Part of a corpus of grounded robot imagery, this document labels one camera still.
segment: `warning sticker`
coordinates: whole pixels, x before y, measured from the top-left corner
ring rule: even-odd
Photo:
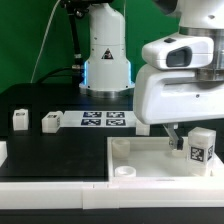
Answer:
[[[109,60],[114,59],[109,48],[107,48],[106,52],[104,53],[104,55],[101,59],[109,59]]]

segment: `black table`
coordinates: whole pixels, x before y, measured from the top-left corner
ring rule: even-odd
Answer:
[[[29,110],[30,127],[14,132],[13,112],[21,108]],[[69,84],[10,87],[0,95],[0,140],[7,141],[8,150],[8,159],[0,168],[0,182],[108,180],[107,137],[135,136],[135,129],[61,128],[56,134],[43,134],[41,119],[49,111],[58,110],[131,111],[132,97],[91,98],[80,95]],[[223,208],[1,210],[0,224],[223,224],[223,214]]]

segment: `white robot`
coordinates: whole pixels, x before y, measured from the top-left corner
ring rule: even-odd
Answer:
[[[154,0],[180,17],[179,32],[143,47],[134,112],[145,124],[166,124],[174,148],[178,122],[224,117],[224,1]]]
[[[131,63],[126,58],[125,19],[110,7],[108,3],[112,1],[62,0],[69,15],[75,14],[80,19],[86,13],[90,15],[90,57],[84,63],[84,77],[79,88],[81,93],[94,97],[115,98],[133,94],[135,86],[131,81]],[[77,51],[75,66],[79,69],[82,60],[73,19]]]

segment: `green background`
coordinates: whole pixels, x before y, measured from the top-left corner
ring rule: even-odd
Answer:
[[[29,83],[45,29],[56,0],[1,0],[0,7],[0,92],[17,83]],[[151,0],[114,0],[111,6],[124,14],[126,3],[127,58],[132,63],[132,79],[144,64],[142,46],[177,31],[178,20],[164,16]],[[77,21],[81,51],[89,56],[89,18]],[[47,72],[70,66],[73,47],[65,9],[57,8],[35,80]],[[51,82],[71,80],[50,79]]]

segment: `small white block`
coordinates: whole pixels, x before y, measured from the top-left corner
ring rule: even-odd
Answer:
[[[188,171],[196,176],[210,176],[214,163],[216,132],[195,128],[188,133]]]
[[[205,128],[195,128],[188,133],[188,160],[207,165],[215,151],[216,132]]]
[[[136,120],[136,135],[149,136],[149,134],[150,134],[150,125],[143,124],[141,121]]]
[[[13,114],[13,129],[14,131],[28,130],[29,115],[28,110],[15,110]]]
[[[7,158],[6,142],[0,141],[0,167]]]
[[[49,112],[42,119],[42,132],[43,133],[56,133],[61,127],[61,119],[63,113],[61,111]]]

